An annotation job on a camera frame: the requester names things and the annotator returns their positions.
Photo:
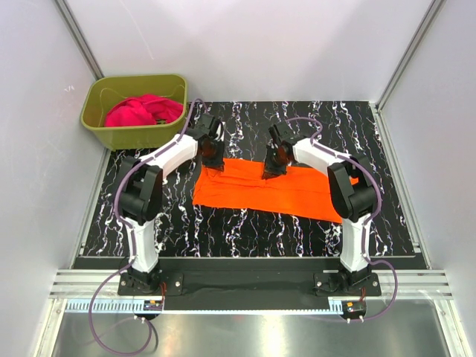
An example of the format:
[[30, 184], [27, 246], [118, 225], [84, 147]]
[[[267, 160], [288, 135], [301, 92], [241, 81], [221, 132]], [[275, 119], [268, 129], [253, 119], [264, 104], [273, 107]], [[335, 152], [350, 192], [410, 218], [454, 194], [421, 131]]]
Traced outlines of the orange t shirt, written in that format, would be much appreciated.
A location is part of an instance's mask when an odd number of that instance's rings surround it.
[[328, 178], [312, 168], [287, 168], [263, 179], [264, 163], [226, 158], [223, 171], [203, 167], [193, 204], [209, 208], [252, 209], [342, 223], [331, 202]]

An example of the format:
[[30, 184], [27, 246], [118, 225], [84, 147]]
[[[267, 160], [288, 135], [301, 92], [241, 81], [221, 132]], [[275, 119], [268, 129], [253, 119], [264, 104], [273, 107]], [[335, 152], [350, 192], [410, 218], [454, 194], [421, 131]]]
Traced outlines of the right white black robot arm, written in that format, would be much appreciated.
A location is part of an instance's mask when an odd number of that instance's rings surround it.
[[263, 178], [286, 174], [291, 163], [305, 164], [327, 176], [331, 203], [342, 218], [339, 269], [320, 279], [319, 295], [361, 295], [371, 284], [370, 225], [382, 208], [382, 195], [365, 155], [339, 152], [317, 142], [316, 134], [299, 135], [285, 122], [268, 128]]

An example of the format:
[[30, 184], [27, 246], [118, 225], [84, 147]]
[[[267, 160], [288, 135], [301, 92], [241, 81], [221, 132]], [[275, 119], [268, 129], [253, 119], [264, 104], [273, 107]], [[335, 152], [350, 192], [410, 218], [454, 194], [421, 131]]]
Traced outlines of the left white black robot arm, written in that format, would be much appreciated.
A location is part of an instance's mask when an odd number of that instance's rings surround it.
[[155, 250], [155, 219], [161, 212], [163, 182], [175, 169], [196, 156], [205, 167], [222, 171], [225, 150], [224, 123], [207, 113], [193, 127], [175, 135], [163, 147], [139, 158], [126, 157], [120, 166], [115, 210], [124, 225], [129, 258], [120, 269], [120, 290], [134, 295], [164, 292], [158, 252]]

